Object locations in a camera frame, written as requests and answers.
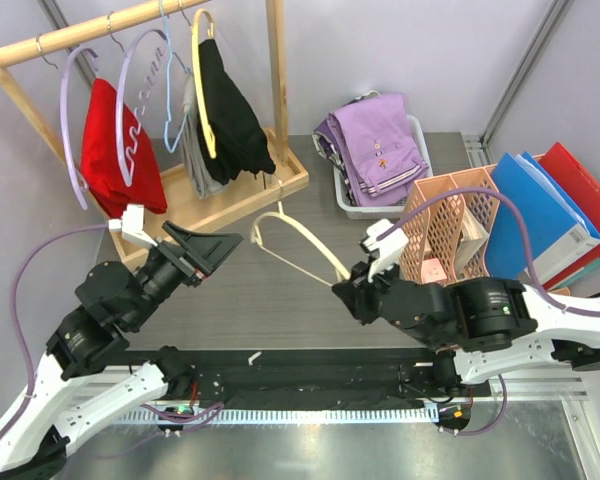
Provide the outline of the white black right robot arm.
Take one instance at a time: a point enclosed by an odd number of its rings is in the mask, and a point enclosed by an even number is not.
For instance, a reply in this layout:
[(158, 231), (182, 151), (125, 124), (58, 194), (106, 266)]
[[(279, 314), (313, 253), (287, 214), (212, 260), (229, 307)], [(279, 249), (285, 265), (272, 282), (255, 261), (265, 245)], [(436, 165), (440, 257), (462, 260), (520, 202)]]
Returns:
[(398, 266), (368, 270), (356, 264), (332, 292), (361, 324), (383, 319), (433, 351), (431, 383), (442, 395), (526, 368), (600, 370), (600, 293), (552, 294), (493, 277), (418, 284)]

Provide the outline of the lilac plastic hanger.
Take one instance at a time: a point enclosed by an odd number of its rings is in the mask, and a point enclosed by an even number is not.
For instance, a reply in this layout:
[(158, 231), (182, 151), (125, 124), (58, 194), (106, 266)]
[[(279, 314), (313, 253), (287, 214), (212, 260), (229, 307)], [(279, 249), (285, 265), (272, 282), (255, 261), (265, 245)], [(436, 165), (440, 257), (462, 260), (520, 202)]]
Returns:
[[(157, 40), (158, 43), (154, 44), (154, 52), (142, 63), (137, 53), (150, 40)], [(114, 102), (114, 152), (125, 187), (131, 187), (134, 183), (143, 120), (165, 61), (164, 42), (161, 29), (149, 28), (135, 37), (122, 61)]]

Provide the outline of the purple camouflage trousers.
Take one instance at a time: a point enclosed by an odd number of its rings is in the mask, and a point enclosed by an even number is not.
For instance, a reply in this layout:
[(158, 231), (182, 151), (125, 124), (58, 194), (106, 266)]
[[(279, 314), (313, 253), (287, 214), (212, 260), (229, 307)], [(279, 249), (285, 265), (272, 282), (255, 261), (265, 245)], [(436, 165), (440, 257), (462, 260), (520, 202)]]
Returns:
[(351, 204), (354, 202), (348, 174), (346, 172), (345, 164), (342, 159), (340, 148), (337, 145), (335, 136), (331, 131), (327, 120), (323, 120), (315, 129), (312, 134), (312, 139), (317, 153), (324, 159), (332, 163), (332, 165), (339, 171), (343, 184), (346, 190), (346, 197)]

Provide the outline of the cream white hanger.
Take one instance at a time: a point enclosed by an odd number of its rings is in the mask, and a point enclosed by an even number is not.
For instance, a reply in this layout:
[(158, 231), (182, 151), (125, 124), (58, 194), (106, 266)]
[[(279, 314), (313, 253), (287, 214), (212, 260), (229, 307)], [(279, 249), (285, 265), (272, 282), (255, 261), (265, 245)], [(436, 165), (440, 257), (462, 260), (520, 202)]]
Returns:
[[(250, 243), (275, 260), (323, 286), (332, 287), (336, 283), (348, 280), (350, 278), (349, 270), (336, 254), (309, 228), (286, 212), (283, 205), (284, 182), (276, 175), (271, 175), (269, 180), (271, 187), (276, 192), (275, 206), (257, 215), (252, 221), (249, 231)], [(283, 233), (291, 241), (291, 245), (284, 247), (282, 252), (277, 249), (282, 245), (281, 234), (275, 238), (277, 242), (274, 243), (274, 248), (268, 245), (267, 234), (274, 224), (281, 226)], [(296, 260), (302, 261), (302, 253), (307, 249), (314, 253), (317, 261), (323, 267), (322, 271), (315, 273), (311, 269), (307, 269), (302, 262), (296, 263)]]

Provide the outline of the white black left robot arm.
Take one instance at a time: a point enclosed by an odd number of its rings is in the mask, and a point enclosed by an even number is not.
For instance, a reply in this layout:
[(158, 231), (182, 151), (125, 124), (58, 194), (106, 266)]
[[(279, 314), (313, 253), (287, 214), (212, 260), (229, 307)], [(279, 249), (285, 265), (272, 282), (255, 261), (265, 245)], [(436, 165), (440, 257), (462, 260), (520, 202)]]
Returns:
[(150, 240), (143, 266), (102, 262), (75, 290), (79, 305), (46, 343), (27, 385), (0, 418), (0, 479), (50, 479), (90, 438), (127, 411), (191, 391), (194, 368), (171, 346), (137, 371), (81, 404), (74, 395), (114, 361), (136, 333), (181, 285), (199, 286), (242, 243), (236, 233), (204, 234), (163, 224), (170, 241)]

